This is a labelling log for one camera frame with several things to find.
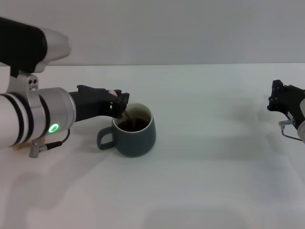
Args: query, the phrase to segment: white table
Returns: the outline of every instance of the white table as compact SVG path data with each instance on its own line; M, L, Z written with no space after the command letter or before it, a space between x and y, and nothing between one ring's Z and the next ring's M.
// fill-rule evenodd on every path
M0 73L5 92L9 69ZM305 88L305 64L61 66L38 76L41 88L129 92L151 108L157 141L140 158L102 152L96 135L111 119L97 117L37 159L1 150L1 229L304 228L305 145L281 136L285 117L266 106L272 80Z

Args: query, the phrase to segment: mug handle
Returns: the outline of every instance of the mug handle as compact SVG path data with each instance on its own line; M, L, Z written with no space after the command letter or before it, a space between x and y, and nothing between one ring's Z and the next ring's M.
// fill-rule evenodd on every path
M106 150L106 149L111 149L111 148L115 147L114 141L101 144L102 138L105 135L108 135L108 134L111 134L111 133L112 133L112 126L109 126L105 129L100 130L99 133L97 134L96 144L97 144L97 147L100 150Z

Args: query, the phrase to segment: mug rim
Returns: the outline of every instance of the mug rim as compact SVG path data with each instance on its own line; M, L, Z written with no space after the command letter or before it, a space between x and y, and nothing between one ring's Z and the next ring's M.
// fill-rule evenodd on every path
M130 104L130 105L135 105L135 104L140 104L140 105L142 105L142 106L145 106L144 104L141 104L141 103L133 103L133 104ZM150 120L149 124L148 124L144 129L142 129L142 130L130 132L130 131L126 131L126 130L120 129L120 128L117 126L117 124L115 123L115 119L112 120L112 123L115 125L115 127L116 127L117 129L119 129L120 131L123 131L123 132L125 132L125 133L129 133L129 134L135 133L135 134L136 134L136 133L142 132L142 131L144 131L145 129L147 129L147 128L152 124L152 122L153 122L153 114L152 114L151 110L150 110L147 106L145 106L145 107L146 107L147 110L149 110L149 112L151 113L151 120Z

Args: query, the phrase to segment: black band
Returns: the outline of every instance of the black band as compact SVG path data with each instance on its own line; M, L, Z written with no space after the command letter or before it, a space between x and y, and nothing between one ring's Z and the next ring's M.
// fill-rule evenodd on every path
M16 92L10 92L10 94L16 96L20 100L20 102L22 102L22 104L23 104L23 106L24 106L24 108L25 108L25 110L26 110L26 112L28 114L29 131L28 131L28 134L27 134L26 138L23 141L23 142L26 142L32 136L33 130L34 130L34 119L33 119L32 110L30 108L30 105L27 103L27 101L22 96L20 96Z
M41 102L41 105L44 109L44 113L45 113L45 116L46 116L46 127L44 128L44 131L43 131L42 135L40 135L40 137L43 137L48 132L48 129L49 129L50 123L51 123L51 117L50 117L50 111L49 111L49 108L48 108L48 105L47 105L46 101L44 100L44 98L41 95L39 97L40 97L40 102Z
M24 121L23 121L23 115L22 112L17 104L17 102L9 95L7 94L1 94L3 97L7 98L10 103L13 105L13 107L15 108L15 111L17 113L17 117L19 120L19 133L18 133L18 137L17 140L15 141L15 143L13 145L16 145L20 142L22 136L23 136L23 132L24 132Z

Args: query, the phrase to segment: white wall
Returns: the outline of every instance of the white wall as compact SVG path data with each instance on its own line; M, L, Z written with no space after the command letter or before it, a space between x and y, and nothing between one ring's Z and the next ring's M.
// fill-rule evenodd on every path
M305 62L305 0L2 0L67 34L54 64Z

